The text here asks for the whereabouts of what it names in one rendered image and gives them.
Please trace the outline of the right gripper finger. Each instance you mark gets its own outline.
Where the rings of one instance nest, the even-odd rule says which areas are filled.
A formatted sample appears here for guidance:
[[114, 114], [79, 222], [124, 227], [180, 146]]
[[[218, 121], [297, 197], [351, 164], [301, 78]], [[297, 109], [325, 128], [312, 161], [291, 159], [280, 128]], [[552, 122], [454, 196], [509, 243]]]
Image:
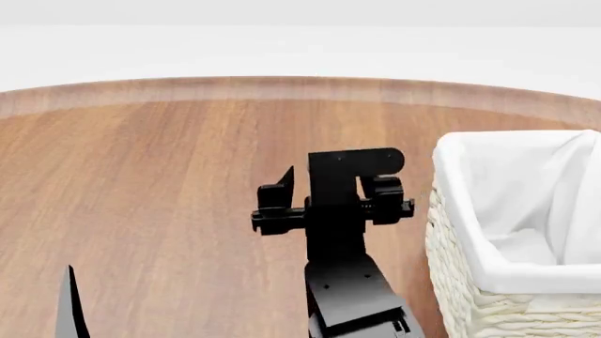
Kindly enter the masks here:
[[404, 189], [399, 177], [360, 177], [362, 192], [366, 199], [399, 199]]
[[291, 208], [293, 191], [294, 166], [291, 166], [278, 182], [269, 185], [261, 185], [257, 189], [258, 208]]

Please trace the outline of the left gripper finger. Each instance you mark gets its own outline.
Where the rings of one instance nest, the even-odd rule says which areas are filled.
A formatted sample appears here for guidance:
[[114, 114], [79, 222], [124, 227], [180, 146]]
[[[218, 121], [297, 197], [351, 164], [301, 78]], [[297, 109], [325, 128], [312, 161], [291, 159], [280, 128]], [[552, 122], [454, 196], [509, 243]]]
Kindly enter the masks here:
[[54, 338], [91, 338], [71, 265], [67, 265], [59, 289]]

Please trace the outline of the cream woven wicker basket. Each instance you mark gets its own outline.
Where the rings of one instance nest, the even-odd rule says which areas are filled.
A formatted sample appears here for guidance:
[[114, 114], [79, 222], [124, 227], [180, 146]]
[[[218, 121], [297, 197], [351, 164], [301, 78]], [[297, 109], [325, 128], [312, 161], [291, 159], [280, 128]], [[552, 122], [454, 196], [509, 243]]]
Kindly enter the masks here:
[[479, 289], [436, 183], [429, 196], [425, 253], [449, 338], [601, 338], [601, 295]]

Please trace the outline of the white cloth basket liner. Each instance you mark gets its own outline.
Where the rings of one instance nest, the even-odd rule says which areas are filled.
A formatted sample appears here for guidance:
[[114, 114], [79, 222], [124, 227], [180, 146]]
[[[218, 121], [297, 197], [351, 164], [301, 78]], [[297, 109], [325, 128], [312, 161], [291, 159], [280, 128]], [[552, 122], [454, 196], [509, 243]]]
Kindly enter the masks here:
[[454, 131], [432, 160], [476, 286], [601, 295], [600, 131]]

